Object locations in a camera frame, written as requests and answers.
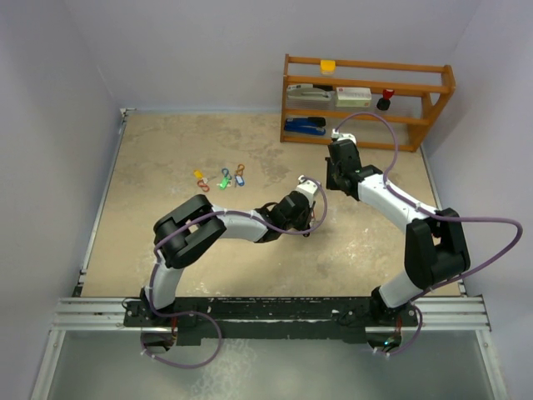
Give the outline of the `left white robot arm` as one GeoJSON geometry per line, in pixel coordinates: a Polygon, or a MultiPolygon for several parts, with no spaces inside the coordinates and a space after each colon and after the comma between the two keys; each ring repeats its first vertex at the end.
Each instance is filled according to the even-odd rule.
{"type": "Polygon", "coordinates": [[[283,234],[312,232],[315,193],[295,189],[280,202],[247,212],[218,207],[196,195],[154,226],[156,263],[142,289],[142,317],[153,327],[168,323],[183,270],[199,260],[219,239],[269,243],[283,234]]]}

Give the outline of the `red S carabiner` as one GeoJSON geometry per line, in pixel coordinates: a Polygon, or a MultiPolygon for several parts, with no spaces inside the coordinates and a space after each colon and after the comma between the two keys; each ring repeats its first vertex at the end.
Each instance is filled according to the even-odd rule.
{"type": "Polygon", "coordinates": [[[202,180],[197,181],[197,186],[205,193],[210,191],[208,184],[203,182],[202,180]]]}

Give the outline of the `blue key tag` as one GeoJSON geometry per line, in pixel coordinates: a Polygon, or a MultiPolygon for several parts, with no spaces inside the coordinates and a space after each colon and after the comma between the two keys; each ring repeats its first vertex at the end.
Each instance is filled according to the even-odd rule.
{"type": "Polygon", "coordinates": [[[235,176],[235,182],[236,182],[236,185],[239,187],[242,187],[245,184],[244,179],[240,175],[235,176]]]}

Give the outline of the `teal S carabiner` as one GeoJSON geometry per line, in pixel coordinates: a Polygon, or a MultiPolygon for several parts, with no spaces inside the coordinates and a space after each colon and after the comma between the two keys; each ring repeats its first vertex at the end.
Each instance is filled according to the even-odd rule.
{"type": "Polygon", "coordinates": [[[222,176],[225,177],[225,178],[229,178],[231,179],[232,178],[232,175],[230,174],[230,171],[228,168],[224,167],[222,169],[222,176]]]}

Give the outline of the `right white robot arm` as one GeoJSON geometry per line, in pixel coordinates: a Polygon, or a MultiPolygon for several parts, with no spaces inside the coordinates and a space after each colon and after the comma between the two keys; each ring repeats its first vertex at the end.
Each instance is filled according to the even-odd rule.
{"type": "Polygon", "coordinates": [[[403,271],[371,292],[371,319],[389,326],[413,298],[470,268],[462,225],[449,220],[455,210],[427,207],[385,182],[377,167],[363,166],[353,139],[335,139],[328,151],[326,188],[375,208],[405,235],[403,271]]]}

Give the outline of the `green key tag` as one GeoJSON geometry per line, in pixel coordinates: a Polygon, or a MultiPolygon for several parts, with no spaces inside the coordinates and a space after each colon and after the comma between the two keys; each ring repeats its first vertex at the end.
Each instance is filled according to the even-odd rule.
{"type": "Polygon", "coordinates": [[[222,181],[219,183],[219,188],[221,190],[225,190],[231,183],[231,180],[227,177],[223,178],[222,181]]]}

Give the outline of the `orange S carabiner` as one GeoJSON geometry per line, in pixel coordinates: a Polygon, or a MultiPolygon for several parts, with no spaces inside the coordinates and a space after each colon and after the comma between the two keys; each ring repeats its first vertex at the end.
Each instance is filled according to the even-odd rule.
{"type": "Polygon", "coordinates": [[[240,176],[240,177],[241,177],[241,176],[243,175],[243,173],[244,173],[244,170],[245,170],[245,165],[244,165],[244,164],[239,164],[239,165],[237,166],[237,170],[235,171],[235,174],[236,174],[237,176],[240,176]]]}

